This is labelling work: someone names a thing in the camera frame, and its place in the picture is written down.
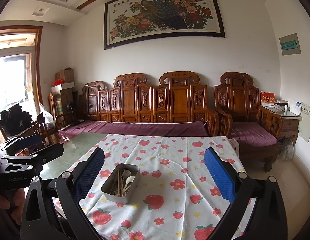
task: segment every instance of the glass tabletop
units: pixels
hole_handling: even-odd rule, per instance
[[[73,163],[87,153],[107,134],[82,132],[63,145],[62,156],[43,165],[40,173],[42,179],[54,179],[66,171]]]

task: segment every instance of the purple cushion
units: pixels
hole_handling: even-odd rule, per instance
[[[263,147],[277,143],[277,139],[255,122],[234,122],[231,138],[238,141],[240,147]]]

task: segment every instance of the plastic bag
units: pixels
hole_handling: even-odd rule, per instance
[[[40,106],[40,111],[41,113],[43,113],[43,116],[45,118],[45,124],[46,124],[47,129],[53,129],[55,127],[53,115],[51,115],[50,112],[46,111],[42,104],[39,104],[39,106]]]

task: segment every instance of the peacock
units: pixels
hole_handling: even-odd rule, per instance
[[[184,20],[174,10],[172,4],[163,0],[142,0],[141,5],[147,9],[145,13],[150,15],[151,21],[157,26],[166,25],[175,30],[188,29]]]

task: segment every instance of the wooden sofa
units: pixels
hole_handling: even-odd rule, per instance
[[[264,171],[270,171],[279,154],[282,117],[260,105],[259,91],[250,75],[226,72],[220,81],[221,85],[214,87],[219,134],[239,142],[241,160],[264,160]]]

